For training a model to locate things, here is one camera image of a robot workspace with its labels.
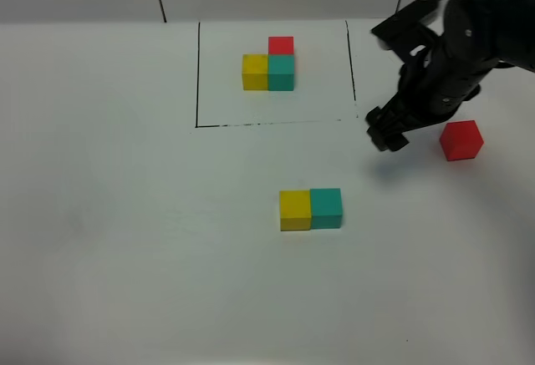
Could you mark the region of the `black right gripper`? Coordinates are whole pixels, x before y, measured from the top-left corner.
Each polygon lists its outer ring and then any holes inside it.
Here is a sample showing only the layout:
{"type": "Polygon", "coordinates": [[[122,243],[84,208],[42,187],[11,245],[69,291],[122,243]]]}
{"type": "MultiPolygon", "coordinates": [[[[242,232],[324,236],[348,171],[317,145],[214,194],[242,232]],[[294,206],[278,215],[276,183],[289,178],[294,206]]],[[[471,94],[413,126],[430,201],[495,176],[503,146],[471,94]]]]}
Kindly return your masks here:
{"type": "Polygon", "coordinates": [[[459,57],[442,35],[424,26],[399,37],[394,51],[404,62],[398,92],[365,116],[367,134],[381,152],[406,147],[404,132],[450,119],[485,77],[483,60],[459,57]]]}

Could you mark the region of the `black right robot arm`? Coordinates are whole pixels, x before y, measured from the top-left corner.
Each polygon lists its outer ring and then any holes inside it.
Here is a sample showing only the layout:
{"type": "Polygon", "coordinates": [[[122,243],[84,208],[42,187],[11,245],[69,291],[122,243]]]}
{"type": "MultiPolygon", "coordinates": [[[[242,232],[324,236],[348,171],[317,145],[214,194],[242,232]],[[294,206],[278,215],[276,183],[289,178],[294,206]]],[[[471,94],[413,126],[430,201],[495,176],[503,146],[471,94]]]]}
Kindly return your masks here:
{"type": "Polygon", "coordinates": [[[403,63],[396,94],[365,117],[380,151],[446,122],[493,69],[534,70],[534,0],[415,0],[371,32],[403,63]]]}

